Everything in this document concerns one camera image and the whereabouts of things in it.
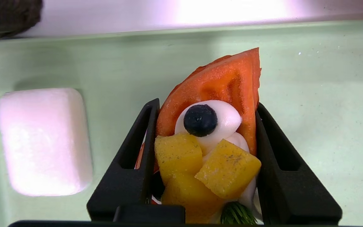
yellow fruit cube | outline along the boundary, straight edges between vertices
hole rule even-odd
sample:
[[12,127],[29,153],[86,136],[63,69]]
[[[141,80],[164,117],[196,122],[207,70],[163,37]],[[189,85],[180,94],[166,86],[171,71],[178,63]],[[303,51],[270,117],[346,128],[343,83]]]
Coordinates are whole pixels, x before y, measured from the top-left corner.
[[158,136],[155,140],[155,156],[164,185],[177,172],[195,175],[203,166],[203,153],[197,138],[187,133]]
[[195,178],[215,195],[223,199],[236,199],[256,177],[260,167],[261,162],[255,156],[223,139]]
[[163,192],[162,204],[184,206],[186,223],[208,223],[221,211],[224,200],[193,175],[176,173]]

white cream dollop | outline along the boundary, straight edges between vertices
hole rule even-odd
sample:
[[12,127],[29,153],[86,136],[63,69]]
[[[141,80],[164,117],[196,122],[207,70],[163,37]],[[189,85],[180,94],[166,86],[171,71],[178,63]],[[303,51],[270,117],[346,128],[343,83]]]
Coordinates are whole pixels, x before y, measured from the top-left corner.
[[[223,138],[232,136],[242,122],[242,117],[239,115],[239,112],[227,102],[220,100],[208,100],[197,102],[193,105],[210,106],[215,111],[216,117],[218,118],[216,128],[210,135],[197,137],[201,150],[203,151],[203,155],[208,154],[216,146],[216,144],[221,142]],[[187,130],[184,128],[184,115],[186,115],[187,110],[193,105],[188,106],[180,114],[176,121],[175,134],[187,132]]]

white foam block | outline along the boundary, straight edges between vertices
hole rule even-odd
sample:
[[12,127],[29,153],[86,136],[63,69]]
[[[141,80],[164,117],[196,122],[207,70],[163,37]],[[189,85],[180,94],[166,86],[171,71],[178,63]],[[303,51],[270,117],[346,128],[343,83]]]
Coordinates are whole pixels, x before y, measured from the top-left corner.
[[92,181],[85,108],[75,89],[6,93],[0,99],[0,132],[17,192],[72,195]]

